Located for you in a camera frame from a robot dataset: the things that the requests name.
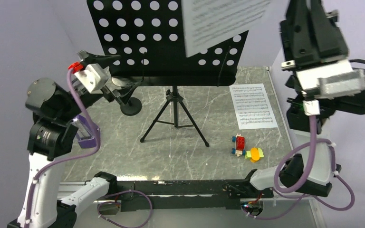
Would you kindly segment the sheet music page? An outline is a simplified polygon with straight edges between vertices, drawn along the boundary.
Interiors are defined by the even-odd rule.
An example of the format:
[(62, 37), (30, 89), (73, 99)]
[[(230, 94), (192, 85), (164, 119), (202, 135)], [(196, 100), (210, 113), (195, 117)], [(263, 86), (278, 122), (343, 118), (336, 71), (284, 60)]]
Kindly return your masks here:
[(248, 31), (268, 14), (271, 0), (182, 0), (185, 55)]
[(231, 85), (230, 93), (240, 130), (278, 127), (263, 84)]

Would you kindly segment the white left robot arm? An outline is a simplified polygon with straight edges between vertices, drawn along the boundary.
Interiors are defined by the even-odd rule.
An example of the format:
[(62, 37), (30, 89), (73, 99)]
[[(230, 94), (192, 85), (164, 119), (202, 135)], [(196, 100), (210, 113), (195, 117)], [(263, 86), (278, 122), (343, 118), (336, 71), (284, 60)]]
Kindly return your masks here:
[(28, 185), (22, 210), (8, 223), (9, 228), (71, 228), (94, 200), (103, 197), (117, 204), (118, 195), (134, 194), (133, 189), (119, 185), (115, 175), (101, 171), (74, 193), (58, 198), (65, 163), (78, 159), (70, 156), (80, 129), (74, 123), (77, 116), (82, 116), (81, 128), (90, 133), (92, 153), (97, 153), (100, 133), (86, 109), (102, 97), (126, 104), (137, 87), (131, 84), (111, 91), (106, 86), (110, 78), (106, 68), (118, 61), (119, 55), (101, 56), (82, 50), (78, 56), (79, 61), (68, 68), (68, 89), (47, 77), (35, 80), (27, 89), (25, 106), (33, 113), (27, 145)]

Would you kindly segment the black tripod music stand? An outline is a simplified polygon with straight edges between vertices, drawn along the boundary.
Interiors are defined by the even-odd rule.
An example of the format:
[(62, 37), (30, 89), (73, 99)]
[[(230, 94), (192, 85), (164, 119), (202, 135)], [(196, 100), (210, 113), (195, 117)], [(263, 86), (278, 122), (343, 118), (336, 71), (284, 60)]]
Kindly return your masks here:
[(110, 65), (112, 77), (144, 77), (140, 86), (168, 86), (165, 104), (173, 104), (173, 126), (184, 108), (179, 86), (230, 86), (247, 32), (185, 55), (183, 16), (179, 0), (89, 0), (105, 55), (120, 55)]

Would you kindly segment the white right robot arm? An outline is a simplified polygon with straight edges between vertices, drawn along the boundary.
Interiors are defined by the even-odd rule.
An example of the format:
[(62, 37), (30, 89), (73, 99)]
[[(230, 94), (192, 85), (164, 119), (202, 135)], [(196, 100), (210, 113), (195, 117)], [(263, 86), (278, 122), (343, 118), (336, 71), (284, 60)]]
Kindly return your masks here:
[[(331, 179), (341, 170), (328, 139), (329, 118), (336, 111), (365, 114), (365, 69), (352, 67), (338, 17), (337, 10), (326, 12), (320, 0), (289, 2), (280, 23), (281, 70), (291, 72), (286, 86), (297, 93), (287, 100), (286, 117), (300, 146), (277, 166), (252, 170), (243, 184), (248, 197), (270, 188), (328, 196)], [(365, 64), (363, 59), (356, 62)]]

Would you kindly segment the purple metronome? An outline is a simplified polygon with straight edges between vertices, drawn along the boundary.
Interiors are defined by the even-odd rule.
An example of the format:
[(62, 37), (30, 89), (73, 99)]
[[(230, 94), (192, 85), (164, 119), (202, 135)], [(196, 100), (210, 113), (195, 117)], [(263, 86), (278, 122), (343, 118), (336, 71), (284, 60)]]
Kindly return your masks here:
[(93, 133), (93, 128), (88, 125), (87, 119), (79, 114), (73, 119), (72, 124), (78, 128), (76, 138), (80, 148), (95, 148), (97, 143)]

